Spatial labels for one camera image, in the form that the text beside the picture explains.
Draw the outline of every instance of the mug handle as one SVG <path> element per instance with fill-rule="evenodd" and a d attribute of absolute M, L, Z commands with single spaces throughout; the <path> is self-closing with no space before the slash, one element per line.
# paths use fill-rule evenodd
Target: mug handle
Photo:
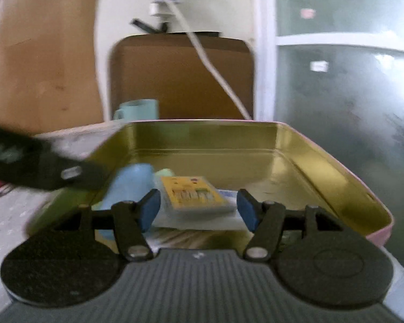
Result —
<path fill-rule="evenodd" d="M 114 113 L 114 120 L 124 119 L 124 114 L 121 109 L 117 109 Z"/>

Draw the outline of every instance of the round black cover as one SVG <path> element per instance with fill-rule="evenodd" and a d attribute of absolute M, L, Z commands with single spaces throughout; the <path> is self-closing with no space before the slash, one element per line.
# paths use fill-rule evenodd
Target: round black cover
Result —
<path fill-rule="evenodd" d="M 119 274 L 119 258 L 83 232 L 48 231 L 10 252 L 0 268 L 8 293 L 39 307 L 64 307 L 96 297 Z"/>
<path fill-rule="evenodd" d="M 303 299 L 334 308 L 365 307 L 386 294 L 389 258 L 353 232 L 317 232 L 279 254 L 277 272 Z"/>

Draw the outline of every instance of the pink sticker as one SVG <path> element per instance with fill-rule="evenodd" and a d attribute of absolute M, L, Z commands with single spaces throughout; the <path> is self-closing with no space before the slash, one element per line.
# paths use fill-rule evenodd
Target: pink sticker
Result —
<path fill-rule="evenodd" d="M 316 16 L 316 11 L 312 8 L 302 8 L 301 9 L 301 18 L 304 19 L 313 19 Z"/>

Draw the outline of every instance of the white wall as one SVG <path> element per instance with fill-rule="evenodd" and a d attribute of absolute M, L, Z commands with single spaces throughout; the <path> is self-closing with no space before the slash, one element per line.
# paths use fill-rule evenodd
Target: white wall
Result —
<path fill-rule="evenodd" d="M 143 33 L 130 25 L 133 18 L 157 26 L 150 17 L 151 0 L 98 0 L 95 52 L 99 91 L 104 118 L 110 118 L 108 59 L 115 43 Z M 180 9 L 194 31 L 220 31 L 226 38 L 238 38 L 253 45 L 253 0 L 184 0 Z M 172 31 L 182 31 L 173 20 Z"/>

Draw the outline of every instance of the brown cardboard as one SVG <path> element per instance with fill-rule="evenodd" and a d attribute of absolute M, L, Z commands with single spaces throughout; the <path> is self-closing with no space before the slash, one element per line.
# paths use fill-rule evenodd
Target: brown cardboard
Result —
<path fill-rule="evenodd" d="M 0 125 L 38 133 L 103 121 L 96 0 L 0 0 Z"/>
<path fill-rule="evenodd" d="M 245 42 L 200 36 L 201 44 L 250 115 L 253 57 Z M 160 119 L 242 119 L 238 109 L 206 70 L 186 35 L 129 36 L 114 48 L 111 105 L 157 99 Z"/>

